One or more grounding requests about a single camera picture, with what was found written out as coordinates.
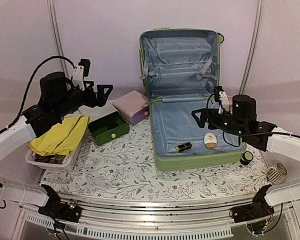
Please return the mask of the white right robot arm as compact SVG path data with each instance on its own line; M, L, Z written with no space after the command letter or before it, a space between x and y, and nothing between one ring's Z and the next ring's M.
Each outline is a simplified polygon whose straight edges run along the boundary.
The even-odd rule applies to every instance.
M199 128L207 126L210 130L218 129L237 136L241 142L261 152L282 158L282 163L292 160L300 167L300 135L274 123L258 121L257 102L254 98L245 94L228 97L223 88L217 86L208 100L213 100L218 107L206 105L191 112ZM248 208L252 218L259 218L268 210L268 206L299 201L300 176L282 183L271 183L261 191L260 199Z

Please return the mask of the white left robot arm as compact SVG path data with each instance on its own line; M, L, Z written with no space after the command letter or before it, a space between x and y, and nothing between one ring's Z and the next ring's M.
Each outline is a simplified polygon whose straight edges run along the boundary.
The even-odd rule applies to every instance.
M41 78L38 103L27 109L21 106L12 123L0 130L0 165L4 160L16 157L17 151L25 150L28 142L47 133L79 107L94 108L106 104L113 86L95 85L93 81L86 80L90 60L82 58L71 66L70 77L63 71L55 71ZM11 180L0 175L0 201L45 207L53 217L60 217L65 210L59 199L59 195L49 186Z

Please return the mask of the yellow garment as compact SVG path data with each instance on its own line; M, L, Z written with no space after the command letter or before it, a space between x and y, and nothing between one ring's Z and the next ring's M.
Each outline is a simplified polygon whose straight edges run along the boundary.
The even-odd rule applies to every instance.
M64 118L48 132L27 143L27 146L40 156L71 156L81 143L90 117L78 115Z

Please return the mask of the white perforated plastic basket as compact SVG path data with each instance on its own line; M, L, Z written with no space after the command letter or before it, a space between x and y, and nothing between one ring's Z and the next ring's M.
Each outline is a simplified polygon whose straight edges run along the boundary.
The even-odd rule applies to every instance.
M25 156L25 161L28 164L37 166L44 170L59 170L62 172L68 172L74 167L81 144L82 141L77 147L77 149L71 154L71 156L58 154L40 156L37 153L33 152L31 149L29 149Z

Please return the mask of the green hard-shell suitcase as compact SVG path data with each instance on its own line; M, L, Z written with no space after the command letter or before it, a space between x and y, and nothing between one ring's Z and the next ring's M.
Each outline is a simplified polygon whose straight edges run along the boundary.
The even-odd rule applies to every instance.
M177 171L235 163L247 145L219 129L199 128L191 115L205 106L220 83L221 33L206 29L155 29L139 38L141 79L149 100L155 164L160 171ZM213 133L215 149L204 136ZM177 152L190 142L192 148Z

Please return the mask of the purple drawer box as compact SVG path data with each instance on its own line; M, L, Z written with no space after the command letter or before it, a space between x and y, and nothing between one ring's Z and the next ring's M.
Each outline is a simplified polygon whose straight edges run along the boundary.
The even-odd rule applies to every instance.
M136 90L113 100L112 105L133 125L150 116L148 97Z

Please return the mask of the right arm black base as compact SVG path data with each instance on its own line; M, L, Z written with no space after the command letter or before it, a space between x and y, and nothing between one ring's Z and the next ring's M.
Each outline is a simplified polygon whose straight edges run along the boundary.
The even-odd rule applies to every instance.
M234 219L234 222L241 223L272 216L275 213L274 208L265 200L266 192L271 186L268 184L261 187L252 198L252 203L231 208L229 216Z

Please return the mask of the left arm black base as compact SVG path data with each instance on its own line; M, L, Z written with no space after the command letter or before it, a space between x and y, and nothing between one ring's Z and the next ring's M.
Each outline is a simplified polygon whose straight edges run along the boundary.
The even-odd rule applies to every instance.
M64 220L72 223L78 223L81 217L82 208L78 205L78 201L69 199L62 203L60 196L49 185L41 185L47 192L48 200L44 206L38 207L38 213L48 216L52 219Z

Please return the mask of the white green drawer box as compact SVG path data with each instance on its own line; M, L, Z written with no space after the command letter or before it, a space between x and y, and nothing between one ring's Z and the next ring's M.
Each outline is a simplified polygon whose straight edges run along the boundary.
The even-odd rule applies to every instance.
M120 112L108 100L102 107L81 106L79 112L90 117L88 129L97 146L102 146L112 140L126 135L130 125L121 116Z

